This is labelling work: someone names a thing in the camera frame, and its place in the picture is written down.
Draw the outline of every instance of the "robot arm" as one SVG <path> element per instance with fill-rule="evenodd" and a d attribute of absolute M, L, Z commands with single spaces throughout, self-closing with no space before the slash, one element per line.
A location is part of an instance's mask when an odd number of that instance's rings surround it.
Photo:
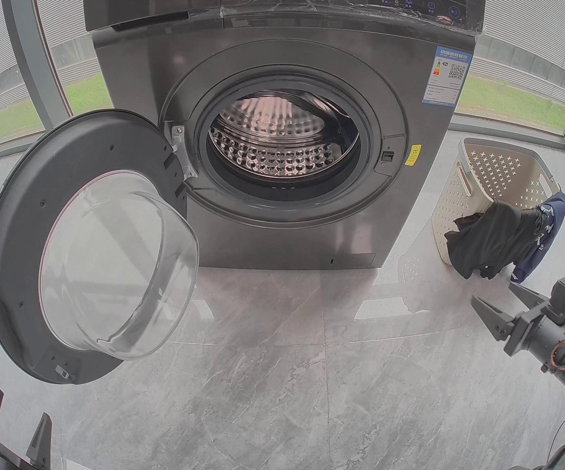
<path fill-rule="evenodd" d="M 515 317 L 477 297 L 472 298 L 472 307 L 496 341 L 507 341 L 508 356 L 529 351 L 541 362 L 542 372 L 551 373 L 565 386 L 565 278 L 555 283 L 549 298 L 513 282 L 509 289 L 527 307 Z M 565 445 L 545 466 L 534 470 L 553 469 L 565 470 Z"/>

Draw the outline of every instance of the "door hinge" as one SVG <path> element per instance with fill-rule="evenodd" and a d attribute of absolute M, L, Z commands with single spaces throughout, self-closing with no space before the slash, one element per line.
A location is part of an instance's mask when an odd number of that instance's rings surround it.
<path fill-rule="evenodd" d="M 182 172 L 185 175 L 184 178 L 189 179 L 190 177 L 198 177 L 198 173 L 195 171 L 195 168 L 189 159 L 189 155 L 186 152 L 184 125 L 174 125 L 171 128 L 171 147 L 178 157 L 178 161 L 182 167 Z"/>

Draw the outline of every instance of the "yellow warning sticker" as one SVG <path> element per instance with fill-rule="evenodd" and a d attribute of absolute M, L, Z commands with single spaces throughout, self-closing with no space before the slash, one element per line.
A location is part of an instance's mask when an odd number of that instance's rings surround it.
<path fill-rule="evenodd" d="M 420 156 L 422 151 L 422 145 L 413 145 L 411 147 L 411 153 L 409 153 L 409 158 L 404 163 L 404 165 L 415 165 L 417 158 Z"/>

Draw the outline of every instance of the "black clothing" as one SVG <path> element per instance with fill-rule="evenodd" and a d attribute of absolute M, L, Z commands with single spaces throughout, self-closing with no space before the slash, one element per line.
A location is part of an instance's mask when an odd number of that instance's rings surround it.
<path fill-rule="evenodd" d="M 509 263 L 525 259 L 545 227 L 542 217 L 539 208 L 522 211 L 494 200 L 483 215 L 455 220 L 460 231 L 445 234 L 452 266 L 463 278 L 474 270 L 494 278 Z"/>

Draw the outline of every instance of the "washing machine door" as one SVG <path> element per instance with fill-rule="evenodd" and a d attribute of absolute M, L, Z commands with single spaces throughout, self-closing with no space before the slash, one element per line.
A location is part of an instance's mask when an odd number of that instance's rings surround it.
<path fill-rule="evenodd" d="M 45 134 L 0 191 L 0 343 L 21 369 L 93 381 L 176 329 L 199 262 L 183 171 L 139 115 Z"/>

